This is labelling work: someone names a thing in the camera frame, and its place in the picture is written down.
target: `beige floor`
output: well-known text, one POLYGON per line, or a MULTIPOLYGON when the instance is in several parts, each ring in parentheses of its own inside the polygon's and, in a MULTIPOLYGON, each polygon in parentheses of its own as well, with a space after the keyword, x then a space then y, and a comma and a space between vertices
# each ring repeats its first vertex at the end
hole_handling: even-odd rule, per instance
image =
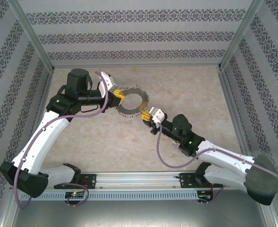
MULTIPOLYGON (((141 86, 150 97, 149 108, 157 106, 172 120, 184 114, 193 131, 207 140, 240 152, 235 131, 214 66, 137 67, 87 69, 95 89, 95 71, 111 74, 121 87, 141 86)), ((48 98, 66 84, 70 69, 56 69, 48 98)), ((60 134, 44 160, 43 167, 69 162, 88 172, 167 171, 156 154, 157 136, 150 133, 141 117, 125 118, 114 108, 90 119, 73 119, 60 134)), ((160 151, 171 165, 190 158, 163 136, 160 151)), ((199 162, 182 170, 195 170, 199 162)))

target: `metal gear ring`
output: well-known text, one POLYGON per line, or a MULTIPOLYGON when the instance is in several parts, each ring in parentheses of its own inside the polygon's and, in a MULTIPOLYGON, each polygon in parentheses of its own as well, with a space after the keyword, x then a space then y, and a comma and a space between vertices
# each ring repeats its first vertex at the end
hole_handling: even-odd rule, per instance
POLYGON ((149 96, 141 87, 139 87, 138 85, 132 88, 120 87, 119 90, 124 94, 124 96, 127 96, 129 94, 137 94, 142 98, 142 103, 135 109, 128 110, 125 109, 122 105, 115 107, 120 115, 122 115, 123 117, 137 117, 142 112, 146 111, 149 104, 149 96))

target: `robotic arm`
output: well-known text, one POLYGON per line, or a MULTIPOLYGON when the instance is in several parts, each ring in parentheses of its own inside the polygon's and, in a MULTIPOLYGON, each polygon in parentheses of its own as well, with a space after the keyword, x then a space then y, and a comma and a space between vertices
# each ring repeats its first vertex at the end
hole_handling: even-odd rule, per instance
MULTIPOLYGON (((109 107, 120 105, 124 101, 125 96, 117 89, 118 85, 110 75, 101 72, 101 76, 105 80, 107 90, 109 91, 105 111, 109 107)), ((79 183, 81 170, 71 164, 65 163, 60 167, 41 169, 46 154, 62 130, 71 122, 72 118, 59 119, 52 123, 47 130, 43 129, 43 127, 46 123, 59 116, 77 114, 84 105, 101 106, 104 104, 104 84, 99 83, 97 90, 91 90, 92 84, 92 79, 86 70, 73 69, 68 74, 67 84, 62 86, 57 95, 50 99, 46 107, 47 112, 45 112, 39 127, 30 141, 12 162, 4 161, 0 166, 0 171, 9 184, 13 185, 17 167, 21 161, 24 161, 24 163, 18 176, 17 188, 33 198, 41 195, 47 187, 53 187, 63 182, 79 183), (26 160, 23 159, 24 152, 41 128, 43 132, 34 141, 26 160)))
POLYGON ((175 116, 173 121, 169 122, 167 114, 159 108, 152 107, 150 111, 142 113, 142 120, 152 128, 153 135, 159 132, 159 125, 161 125, 162 134, 179 143, 179 150, 184 155, 199 156, 200 160, 205 161, 195 173, 195 183, 227 185, 247 192, 251 198, 261 204, 271 204, 278 191, 278 178, 254 166, 256 164, 278 174, 265 156, 259 155, 254 158, 239 155, 205 140, 192 132, 192 125, 182 114, 175 116))

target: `patterned wallpaper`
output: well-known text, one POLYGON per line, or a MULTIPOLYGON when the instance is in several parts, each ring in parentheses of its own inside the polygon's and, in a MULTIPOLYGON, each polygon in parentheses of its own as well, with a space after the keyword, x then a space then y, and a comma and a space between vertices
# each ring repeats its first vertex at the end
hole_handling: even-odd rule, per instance
POLYGON ((252 0, 21 0, 56 66, 219 63, 252 0))
MULTIPOLYGON (((30 139, 47 69, 5 0, 0 0, 0 165, 30 139)), ((0 174, 0 210, 8 184, 0 174)))
POLYGON ((278 0, 263 2, 225 72, 251 152, 278 170, 278 0))

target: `marble floor surface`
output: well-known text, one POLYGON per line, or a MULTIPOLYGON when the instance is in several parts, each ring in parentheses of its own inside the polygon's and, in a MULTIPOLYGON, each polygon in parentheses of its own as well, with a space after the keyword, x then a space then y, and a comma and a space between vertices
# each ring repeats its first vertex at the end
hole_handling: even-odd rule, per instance
MULTIPOLYGON (((49 99, 66 84, 71 69, 56 69, 49 99)), ((149 108, 157 106, 168 120, 184 114, 193 132, 218 146, 240 153, 235 131, 226 106, 215 66, 90 68, 93 89, 99 81, 95 71, 111 74, 120 87, 138 84, 149 95, 149 108)), ((126 96, 125 108, 140 103, 136 95, 126 96)), ((73 119, 59 135, 43 167, 69 162, 83 172, 169 171, 156 153, 157 136, 150 133, 141 116, 125 118, 116 109, 108 109, 94 118, 73 119)), ((190 158, 174 148, 173 141, 162 136, 160 152, 171 165, 190 158)), ((195 170, 199 161, 181 170, 195 170)))

